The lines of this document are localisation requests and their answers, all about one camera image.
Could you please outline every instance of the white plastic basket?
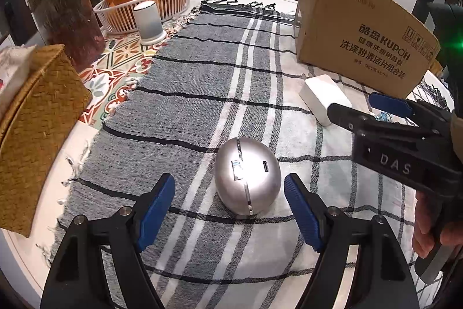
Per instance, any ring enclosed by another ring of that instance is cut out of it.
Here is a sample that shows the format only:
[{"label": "white plastic basket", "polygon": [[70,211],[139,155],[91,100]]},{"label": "white plastic basket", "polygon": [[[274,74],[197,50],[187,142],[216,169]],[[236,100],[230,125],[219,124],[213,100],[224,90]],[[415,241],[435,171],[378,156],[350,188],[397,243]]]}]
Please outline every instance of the white plastic basket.
[{"label": "white plastic basket", "polygon": [[[107,33],[122,34],[138,30],[133,8],[144,1],[133,0],[110,7],[106,0],[98,3],[93,11],[98,16],[101,24],[106,28]],[[161,21],[171,19],[174,15],[180,14],[188,8],[190,0],[152,0],[156,2]]]}]

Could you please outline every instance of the person's hand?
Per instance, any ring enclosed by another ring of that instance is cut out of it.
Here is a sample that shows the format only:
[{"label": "person's hand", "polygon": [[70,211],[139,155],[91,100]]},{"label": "person's hand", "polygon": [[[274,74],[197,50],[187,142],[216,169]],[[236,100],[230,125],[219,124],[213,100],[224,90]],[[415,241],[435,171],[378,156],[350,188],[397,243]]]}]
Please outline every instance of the person's hand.
[{"label": "person's hand", "polygon": [[[415,225],[411,245],[415,252],[426,258],[434,247],[434,237],[431,232],[431,215],[426,195],[416,192],[418,200],[415,207]],[[457,246],[463,244],[463,222],[448,223],[440,234],[440,243],[445,246]]]}]

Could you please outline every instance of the cardboard box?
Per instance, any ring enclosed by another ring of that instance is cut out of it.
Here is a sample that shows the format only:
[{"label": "cardboard box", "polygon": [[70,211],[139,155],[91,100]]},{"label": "cardboard box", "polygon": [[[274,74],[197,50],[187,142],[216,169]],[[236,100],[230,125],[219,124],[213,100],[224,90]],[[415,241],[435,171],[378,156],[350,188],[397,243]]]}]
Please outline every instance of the cardboard box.
[{"label": "cardboard box", "polygon": [[392,0],[299,0],[298,60],[405,98],[440,50],[437,38]]}]

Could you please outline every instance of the table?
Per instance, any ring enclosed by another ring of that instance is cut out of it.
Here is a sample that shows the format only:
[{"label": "table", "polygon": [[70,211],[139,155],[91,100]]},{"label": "table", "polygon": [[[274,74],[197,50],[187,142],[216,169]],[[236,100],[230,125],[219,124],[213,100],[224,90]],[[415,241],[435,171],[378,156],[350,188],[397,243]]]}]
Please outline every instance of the table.
[{"label": "table", "polygon": [[[293,0],[238,0],[239,3],[253,1],[262,2],[264,5],[275,3],[277,11],[288,14],[294,14],[297,5]],[[201,0],[191,0],[189,8],[183,13],[180,21],[170,22],[165,26],[169,35],[182,28],[182,25],[191,18],[188,16],[190,11],[200,3]],[[117,38],[109,37],[101,58],[80,73],[85,85],[95,92],[102,88],[94,88],[92,79],[104,76],[105,93],[103,96],[94,97],[56,158],[43,187],[31,236],[27,239],[5,230],[0,232],[0,250],[2,250],[0,267],[12,287],[34,308],[40,305],[40,297],[49,270],[47,256],[54,240],[53,228],[56,225],[56,218],[62,213],[69,193],[69,186],[64,186],[62,182],[70,179],[75,169],[79,168],[82,152],[98,133],[102,120],[110,114],[115,105],[125,100],[125,90],[130,90],[134,86],[133,78],[143,76],[149,70],[152,56],[163,45],[161,42],[146,49],[140,46],[138,39],[137,33]],[[127,77],[132,78],[132,81],[126,83]],[[429,71],[425,75],[425,80],[439,89],[452,110],[453,100],[443,84]],[[67,158],[74,161],[73,166],[68,163]]]}]

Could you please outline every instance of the patterned tile tablecloth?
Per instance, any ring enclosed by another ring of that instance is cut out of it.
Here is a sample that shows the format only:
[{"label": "patterned tile tablecloth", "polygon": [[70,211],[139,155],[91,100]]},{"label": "patterned tile tablecloth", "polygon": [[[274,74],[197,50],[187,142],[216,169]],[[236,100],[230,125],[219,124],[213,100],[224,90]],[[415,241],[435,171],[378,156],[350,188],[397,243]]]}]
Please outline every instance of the patterned tile tablecloth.
[{"label": "patterned tile tablecloth", "polygon": [[194,19],[198,11],[196,8],[187,16],[166,21],[163,28],[167,37],[156,45],[141,45],[138,32],[108,35],[100,58],[79,73],[85,87],[93,95],[79,120],[101,129],[102,123],[113,113],[114,108],[126,100],[127,91],[135,87],[136,80],[149,71],[154,55],[188,21]]}]

